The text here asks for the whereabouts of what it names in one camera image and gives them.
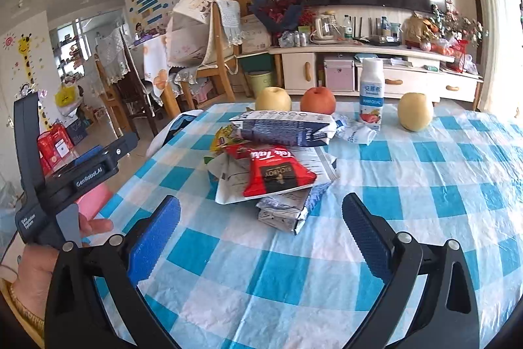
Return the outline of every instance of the trash can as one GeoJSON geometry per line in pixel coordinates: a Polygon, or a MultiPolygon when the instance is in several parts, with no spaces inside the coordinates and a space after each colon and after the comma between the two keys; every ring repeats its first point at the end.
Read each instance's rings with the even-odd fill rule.
{"type": "Polygon", "coordinates": [[[270,71],[251,71],[247,73],[247,76],[254,92],[254,98],[257,98],[262,90],[273,85],[273,76],[270,71]]]}

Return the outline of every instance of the bracelet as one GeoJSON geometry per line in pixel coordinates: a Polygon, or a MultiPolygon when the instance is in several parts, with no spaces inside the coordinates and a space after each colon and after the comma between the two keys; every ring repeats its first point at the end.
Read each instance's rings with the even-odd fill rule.
{"type": "Polygon", "coordinates": [[[40,334],[40,336],[43,336],[44,320],[36,316],[34,313],[29,311],[24,305],[22,305],[22,303],[16,297],[12,285],[9,286],[9,295],[11,296],[12,303],[15,305],[20,315],[22,315],[22,317],[35,328],[35,330],[38,332],[38,334],[40,334]]]}

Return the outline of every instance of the bottle label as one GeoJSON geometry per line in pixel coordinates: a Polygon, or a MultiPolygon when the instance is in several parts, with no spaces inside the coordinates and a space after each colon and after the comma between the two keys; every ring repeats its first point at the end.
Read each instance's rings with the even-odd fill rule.
{"type": "Polygon", "coordinates": [[[360,85],[359,121],[376,131],[381,127],[384,93],[384,85],[380,83],[362,81],[360,85]]]}

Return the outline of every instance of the yellow bag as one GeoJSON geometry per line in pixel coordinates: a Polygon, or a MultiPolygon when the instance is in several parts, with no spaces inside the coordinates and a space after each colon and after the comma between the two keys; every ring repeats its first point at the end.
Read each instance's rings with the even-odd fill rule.
{"type": "Polygon", "coordinates": [[[74,103],[76,100],[76,87],[75,86],[62,86],[60,90],[54,96],[54,102],[58,107],[65,107],[69,104],[74,103]]]}

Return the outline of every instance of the human hand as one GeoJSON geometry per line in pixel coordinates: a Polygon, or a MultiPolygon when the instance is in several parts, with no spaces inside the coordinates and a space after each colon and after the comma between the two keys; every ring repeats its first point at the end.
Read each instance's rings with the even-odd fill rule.
{"type": "MultiPolygon", "coordinates": [[[[109,219],[88,221],[82,213],[79,214],[79,222],[82,237],[109,232],[113,227],[109,219]]],[[[58,250],[53,247],[28,244],[18,265],[18,278],[12,285],[18,301],[41,319],[45,315],[47,294],[57,259],[58,250]]]]}

